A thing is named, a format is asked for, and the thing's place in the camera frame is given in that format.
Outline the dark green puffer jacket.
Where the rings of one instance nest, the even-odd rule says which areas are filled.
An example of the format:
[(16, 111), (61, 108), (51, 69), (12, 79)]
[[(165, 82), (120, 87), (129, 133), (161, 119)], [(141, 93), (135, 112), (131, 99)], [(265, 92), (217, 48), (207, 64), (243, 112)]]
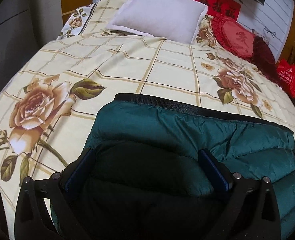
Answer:
[[(295, 140), (285, 126), (164, 98), (117, 94), (99, 110), (93, 152), (50, 192), (62, 239), (287, 239), (295, 232)], [(215, 191), (208, 149), (233, 176)]]

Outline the floral cream bedspread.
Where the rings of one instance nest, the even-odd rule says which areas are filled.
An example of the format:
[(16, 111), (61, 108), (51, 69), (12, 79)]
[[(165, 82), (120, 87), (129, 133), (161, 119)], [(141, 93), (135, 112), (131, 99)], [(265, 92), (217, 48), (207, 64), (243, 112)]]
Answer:
[(154, 95), (290, 128), (295, 106), (258, 68), (215, 40), (211, 17), (192, 45), (108, 30), (128, 0), (76, 9), (0, 93), (0, 194), (9, 238), (25, 176), (48, 178), (80, 154), (96, 115), (118, 93)]

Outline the red plastic shopping bag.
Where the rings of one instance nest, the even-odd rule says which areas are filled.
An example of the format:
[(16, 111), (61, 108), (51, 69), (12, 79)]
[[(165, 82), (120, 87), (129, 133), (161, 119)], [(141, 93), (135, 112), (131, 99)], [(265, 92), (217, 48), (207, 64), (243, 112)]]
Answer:
[(281, 59), (276, 72), (278, 74), (279, 86), (290, 96), (295, 98), (295, 64), (289, 64), (285, 59)]

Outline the dark red velvet cushion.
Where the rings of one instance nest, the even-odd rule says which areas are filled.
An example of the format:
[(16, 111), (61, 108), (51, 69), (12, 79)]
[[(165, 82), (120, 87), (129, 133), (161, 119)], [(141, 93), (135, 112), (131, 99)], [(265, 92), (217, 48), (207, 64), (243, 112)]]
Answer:
[(280, 79), (276, 71), (276, 63), (273, 53), (265, 41), (254, 36), (252, 64), (270, 81), (281, 87)]

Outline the red heart-shaped cushion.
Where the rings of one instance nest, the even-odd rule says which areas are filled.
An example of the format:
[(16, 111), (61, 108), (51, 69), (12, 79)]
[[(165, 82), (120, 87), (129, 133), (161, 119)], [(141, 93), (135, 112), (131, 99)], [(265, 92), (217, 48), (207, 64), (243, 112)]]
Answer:
[(254, 34), (244, 29), (233, 18), (221, 14), (217, 14), (211, 20), (211, 27), (217, 42), (225, 50), (243, 60), (252, 60)]

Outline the white square pillow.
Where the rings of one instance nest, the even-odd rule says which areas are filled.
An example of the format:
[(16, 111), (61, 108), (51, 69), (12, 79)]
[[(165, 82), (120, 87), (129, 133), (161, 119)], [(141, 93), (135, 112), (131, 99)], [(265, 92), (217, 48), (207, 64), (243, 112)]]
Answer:
[(107, 28), (192, 44), (208, 6), (194, 0), (128, 0)]

